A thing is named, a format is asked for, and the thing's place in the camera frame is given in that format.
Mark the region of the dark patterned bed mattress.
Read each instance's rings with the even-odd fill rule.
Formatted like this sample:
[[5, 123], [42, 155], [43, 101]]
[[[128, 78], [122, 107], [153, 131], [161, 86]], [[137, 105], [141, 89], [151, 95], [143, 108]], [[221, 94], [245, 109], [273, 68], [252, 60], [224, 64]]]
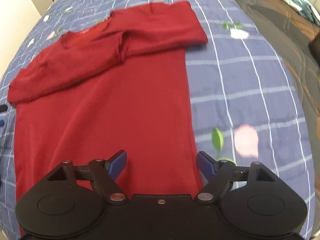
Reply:
[[319, 65], [310, 53], [309, 43], [319, 34], [319, 27], [282, 0], [235, 1], [280, 54], [294, 79], [308, 125], [318, 197]]

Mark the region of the red knit sweater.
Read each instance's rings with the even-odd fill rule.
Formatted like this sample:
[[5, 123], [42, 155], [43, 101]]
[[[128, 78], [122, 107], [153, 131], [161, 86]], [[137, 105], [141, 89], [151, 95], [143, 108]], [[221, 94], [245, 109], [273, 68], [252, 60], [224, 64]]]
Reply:
[[119, 150], [128, 196], [196, 194], [185, 51], [207, 42], [189, 2], [156, 2], [112, 11], [41, 51], [8, 89], [16, 198], [62, 161], [85, 165]]

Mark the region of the blue plaid floral quilt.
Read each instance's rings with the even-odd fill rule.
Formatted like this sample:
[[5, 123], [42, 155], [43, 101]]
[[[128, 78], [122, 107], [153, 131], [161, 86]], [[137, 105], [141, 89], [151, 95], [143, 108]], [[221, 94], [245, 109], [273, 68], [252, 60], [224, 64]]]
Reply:
[[29, 33], [1, 79], [1, 226], [20, 235], [14, 215], [16, 108], [8, 89], [18, 72], [67, 32], [108, 19], [110, 13], [149, 3], [190, 3], [208, 42], [185, 51], [196, 151], [245, 166], [258, 160], [294, 189], [308, 208], [300, 231], [312, 234], [314, 168], [302, 104], [290, 71], [235, 0], [57, 0]]

